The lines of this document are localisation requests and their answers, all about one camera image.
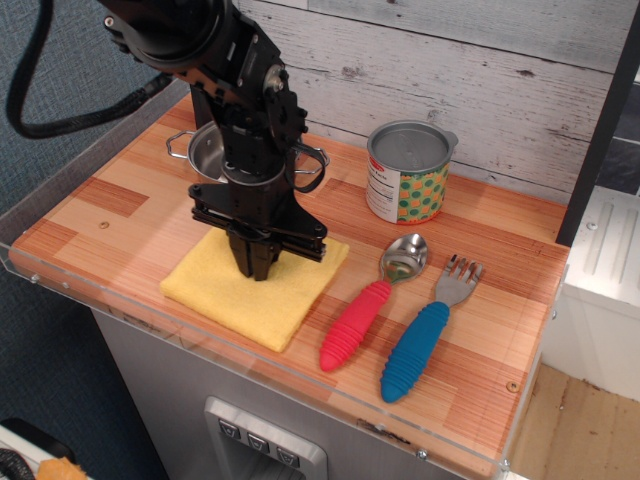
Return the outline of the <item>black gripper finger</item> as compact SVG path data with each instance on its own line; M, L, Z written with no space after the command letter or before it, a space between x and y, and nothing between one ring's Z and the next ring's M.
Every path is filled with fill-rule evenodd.
M269 270L279 258L281 245L273 242L256 242L252 244L252 272L255 281L268 278Z
M247 278L252 277L251 243L232 229L227 231L227 237L239 271Z

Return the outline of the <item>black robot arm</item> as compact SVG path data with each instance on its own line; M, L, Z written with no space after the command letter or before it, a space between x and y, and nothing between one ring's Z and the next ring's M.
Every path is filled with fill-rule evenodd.
M227 233L240 272L267 278L282 251L314 261L326 227L297 202L326 153L303 143L307 112L280 50L230 1L106 1L107 29L138 61L188 83L200 131L221 138L222 182L194 184L196 220Z

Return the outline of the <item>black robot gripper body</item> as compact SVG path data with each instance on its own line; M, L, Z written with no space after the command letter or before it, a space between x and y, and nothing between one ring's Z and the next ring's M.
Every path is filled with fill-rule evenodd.
M240 233L252 244L273 242L281 252L321 261L327 228L297 202L294 165L273 174L254 176L225 166L226 183L192 185L193 217L226 232Z

